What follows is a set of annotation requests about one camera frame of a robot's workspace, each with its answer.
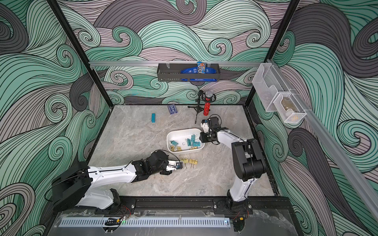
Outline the black wall shelf basket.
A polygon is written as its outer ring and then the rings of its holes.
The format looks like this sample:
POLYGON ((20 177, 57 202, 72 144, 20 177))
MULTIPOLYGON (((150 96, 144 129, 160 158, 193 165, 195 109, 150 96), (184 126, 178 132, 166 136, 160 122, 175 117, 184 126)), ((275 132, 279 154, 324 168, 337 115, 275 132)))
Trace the black wall shelf basket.
POLYGON ((157 67, 157 78, 161 82, 192 82, 191 78, 212 78, 213 76, 220 80, 220 68, 218 64, 211 64, 210 66, 204 63, 204 66, 196 64, 173 64, 169 67, 166 64, 159 64, 157 67), (181 71, 192 67, 210 67, 217 71, 217 74, 181 74, 181 71))

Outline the red glitter microphone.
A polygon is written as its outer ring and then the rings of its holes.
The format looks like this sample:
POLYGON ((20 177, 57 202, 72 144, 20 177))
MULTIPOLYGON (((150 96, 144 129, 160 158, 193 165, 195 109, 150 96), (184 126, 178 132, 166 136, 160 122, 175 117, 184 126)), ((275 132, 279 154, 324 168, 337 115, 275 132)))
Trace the red glitter microphone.
POLYGON ((209 115, 210 105, 211 105, 211 102, 213 101, 213 98, 214 98, 214 93, 212 91, 209 90, 205 93, 205 96, 204 96, 205 104, 204 104, 204 111, 203 111, 204 116, 209 115))

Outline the aluminium wall rail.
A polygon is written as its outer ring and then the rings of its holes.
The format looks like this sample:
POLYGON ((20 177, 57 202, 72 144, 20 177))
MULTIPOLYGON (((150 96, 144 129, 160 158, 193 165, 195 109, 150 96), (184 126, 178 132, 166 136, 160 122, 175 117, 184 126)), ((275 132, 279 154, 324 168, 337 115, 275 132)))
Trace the aluminium wall rail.
POLYGON ((375 220, 378 219, 378 194, 368 183, 363 174, 358 170, 354 163, 350 160, 347 153, 340 147, 335 138, 327 130, 325 125, 316 116, 314 111, 303 100, 301 94, 293 87, 293 85, 284 76, 278 65, 268 59, 268 63, 272 64, 278 81, 283 83, 285 90, 293 97, 293 103, 301 112, 306 114, 305 119, 310 125, 312 131, 318 137, 320 144, 324 147, 327 154, 332 157, 333 162, 340 168, 346 179, 354 188, 360 199, 365 204, 375 220))
MULTIPOLYGON (((91 67, 101 66, 139 66, 139 67, 152 67, 159 64, 166 64, 170 66, 173 64, 196 64, 197 61, 89 61, 91 67)), ((218 64, 220 67, 259 67, 262 62, 231 62, 231 61, 213 61, 207 64, 218 64)))

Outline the white plastic storage box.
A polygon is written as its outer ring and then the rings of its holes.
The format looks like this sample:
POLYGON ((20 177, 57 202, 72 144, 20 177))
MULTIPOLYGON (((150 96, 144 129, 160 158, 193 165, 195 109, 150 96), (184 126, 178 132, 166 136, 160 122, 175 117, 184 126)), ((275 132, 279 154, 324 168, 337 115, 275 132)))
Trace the white plastic storage box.
POLYGON ((171 131, 166 136, 167 148, 174 154, 187 154, 201 151, 205 144, 199 140, 198 128, 171 131))

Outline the clear plastic wall bin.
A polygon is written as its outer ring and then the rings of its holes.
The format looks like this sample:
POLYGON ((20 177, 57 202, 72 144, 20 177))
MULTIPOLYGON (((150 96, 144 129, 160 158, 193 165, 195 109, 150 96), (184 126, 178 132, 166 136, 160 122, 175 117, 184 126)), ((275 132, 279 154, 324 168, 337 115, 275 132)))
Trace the clear plastic wall bin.
POLYGON ((260 64, 253 78, 253 87, 266 112, 276 112, 275 99, 279 94, 289 92, 283 77, 272 63, 260 64))

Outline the blue card box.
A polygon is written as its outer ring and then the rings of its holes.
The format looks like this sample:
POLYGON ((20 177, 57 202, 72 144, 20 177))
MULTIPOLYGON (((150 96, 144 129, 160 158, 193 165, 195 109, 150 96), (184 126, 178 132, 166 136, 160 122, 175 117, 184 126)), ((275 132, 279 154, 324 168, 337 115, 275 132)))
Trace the blue card box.
POLYGON ((168 105, 168 111, 171 115, 178 113, 177 108, 174 104, 168 105))

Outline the right aluminium wall rail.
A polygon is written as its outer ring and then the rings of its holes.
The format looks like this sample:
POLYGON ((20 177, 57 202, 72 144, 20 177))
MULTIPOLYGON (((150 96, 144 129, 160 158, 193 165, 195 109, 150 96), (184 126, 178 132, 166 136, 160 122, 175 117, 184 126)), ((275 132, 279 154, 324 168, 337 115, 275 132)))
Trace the right aluminium wall rail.
POLYGON ((316 116, 314 111, 303 100, 301 94, 293 87, 293 85, 284 76, 278 65, 268 59, 268 63, 272 64, 278 81, 283 83, 285 90, 293 97, 293 103, 301 112, 306 114, 305 119, 310 125, 312 131, 318 137, 320 144, 324 147, 327 154, 332 157, 333 162, 340 168, 346 179, 354 188, 360 199, 365 204, 375 220, 378 219, 378 194, 368 183, 363 174, 358 170, 354 163, 350 160, 347 153, 340 147, 335 138, 327 130, 325 125, 316 116))

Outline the yellow binder clip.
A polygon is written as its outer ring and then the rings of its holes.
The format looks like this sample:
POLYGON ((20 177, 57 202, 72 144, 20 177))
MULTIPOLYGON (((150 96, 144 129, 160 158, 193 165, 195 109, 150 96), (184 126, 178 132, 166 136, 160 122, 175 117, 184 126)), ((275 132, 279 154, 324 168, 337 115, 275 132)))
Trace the yellow binder clip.
POLYGON ((189 163, 189 160, 187 158, 181 159, 181 162, 183 164, 183 169, 187 169, 187 164, 189 163))
POLYGON ((195 166, 198 164, 198 160, 196 160, 196 159, 189 159, 189 163, 191 165, 191 169, 194 169, 195 166))

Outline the black left corner post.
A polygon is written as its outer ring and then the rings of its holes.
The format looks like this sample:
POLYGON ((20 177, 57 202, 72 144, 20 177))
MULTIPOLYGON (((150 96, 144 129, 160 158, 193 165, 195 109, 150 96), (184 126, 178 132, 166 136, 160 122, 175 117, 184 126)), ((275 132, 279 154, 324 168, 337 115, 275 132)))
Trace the black left corner post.
POLYGON ((87 55, 85 54, 83 48, 81 47, 77 37, 75 36, 74 31, 72 30, 68 20, 64 16, 63 11, 59 7, 58 2, 54 1, 54 0, 47 0, 47 3, 49 4, 50 8, 52 9, 54 15, 56 16, 57 20, 59 21, 59 23, 60 23, 61 27, 63 28, 63 30, 65 31, 66 35, 68 36, 68 39, 72 43, 75 51, 77 52, 81 62, 84 64, 84 66, 85 66, 87 72, 89 73, 90 77, 92 78, 93 82, 95 83, 95 85, 99 89, 101 95, 105 99, 105 102, 107 103, 107 105, 111 109, 113 109, 114 104, 112 103, 112 101, 111 101, 109 95, 107 94, 104 86, 102 85, 98 74, 96 73, 96 71, 94 69, 92 69, 90 67, 89 59, 88 59, 87 55))

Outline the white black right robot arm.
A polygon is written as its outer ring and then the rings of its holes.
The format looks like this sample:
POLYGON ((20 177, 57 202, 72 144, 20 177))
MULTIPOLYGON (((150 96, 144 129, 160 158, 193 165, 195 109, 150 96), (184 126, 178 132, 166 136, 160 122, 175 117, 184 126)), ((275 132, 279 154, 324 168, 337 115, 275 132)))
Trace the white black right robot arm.
POLYGON ((243 139, 226 127, 217 117, 201 121, 200 141, 223 144, 231 149, 235 180, 227 192, 226 206, 236 211, 247 205, 250 187, 266 173, 267 166, 260 145, 255 138, 243 139))

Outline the teal binder clip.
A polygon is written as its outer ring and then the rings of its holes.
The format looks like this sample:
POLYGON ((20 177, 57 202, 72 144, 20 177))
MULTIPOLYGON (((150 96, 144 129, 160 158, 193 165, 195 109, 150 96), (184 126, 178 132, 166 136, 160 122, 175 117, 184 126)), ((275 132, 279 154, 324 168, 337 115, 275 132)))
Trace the teal binder clip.
POLYGON ((171 151, 178 151, 179 150, 179 146, 178 146, 178 143, 174 140, 170 141, 170 150, 171 151))
POLYGON ((186 139, 186 143, 191 149, 196 149, 201 146, 201 142, 196 140, 195 134, 191 135, 190 138, 186 139))

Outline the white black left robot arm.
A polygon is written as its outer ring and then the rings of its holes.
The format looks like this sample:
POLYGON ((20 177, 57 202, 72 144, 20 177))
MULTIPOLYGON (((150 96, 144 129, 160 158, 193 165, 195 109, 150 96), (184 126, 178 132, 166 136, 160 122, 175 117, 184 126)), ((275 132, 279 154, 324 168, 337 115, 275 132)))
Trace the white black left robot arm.
POLYGON ((126 165, 113 167, 88 166, 78 162, 52 180, 54 211, 65 211, 73 207, 94 207, 106 210, 121 204, 117 190, 101 190, 101 186, 116 183, 136 183, 147 180, 154 174, 170 175, 183 168, 179 158, 170 160, 168 154, 156 150, 149 157, 133 160, 126 165))

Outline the black corner frame post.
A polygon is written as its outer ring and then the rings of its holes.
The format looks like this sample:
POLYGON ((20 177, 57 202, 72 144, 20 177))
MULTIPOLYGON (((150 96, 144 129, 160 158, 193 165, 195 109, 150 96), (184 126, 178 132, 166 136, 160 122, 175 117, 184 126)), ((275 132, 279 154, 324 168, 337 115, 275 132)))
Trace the black corner frame post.
POLYGON ((270 22, 271 33, 268 40, 262 46, 266 54, 261 62, 273 61, 274 57, 281 51, 286 51, 284 34, 300 6, 300 1, 257 1, 267 15, 270 22))

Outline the small clear wall bin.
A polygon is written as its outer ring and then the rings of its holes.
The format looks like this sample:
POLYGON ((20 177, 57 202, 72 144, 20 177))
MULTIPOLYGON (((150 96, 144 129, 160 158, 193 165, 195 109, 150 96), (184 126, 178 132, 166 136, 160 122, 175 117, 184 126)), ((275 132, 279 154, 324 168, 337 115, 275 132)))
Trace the small clear wall bin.
POLYGON ((298 124, 306 116, 305 110, 290 92, 278 93, 273 104, 284 123, 298 124))

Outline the black microphone tripod stand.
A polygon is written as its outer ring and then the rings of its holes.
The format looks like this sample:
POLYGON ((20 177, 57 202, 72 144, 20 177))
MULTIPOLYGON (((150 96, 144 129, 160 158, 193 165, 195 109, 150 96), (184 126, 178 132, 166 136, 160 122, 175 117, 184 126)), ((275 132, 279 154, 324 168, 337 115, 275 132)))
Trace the black microphone tripod stand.
POLYGON ((197 95, 196 105, 195 106, 188 106, 188 108, 193 108, 196 111, 196 118, 195 118, 195 124, 197 123, 197 117, 198 114, 202 111, 204 111, 204 108, 201 107, 200 103, 202 101, 205 101, 205 92, 200 90, 197 95))

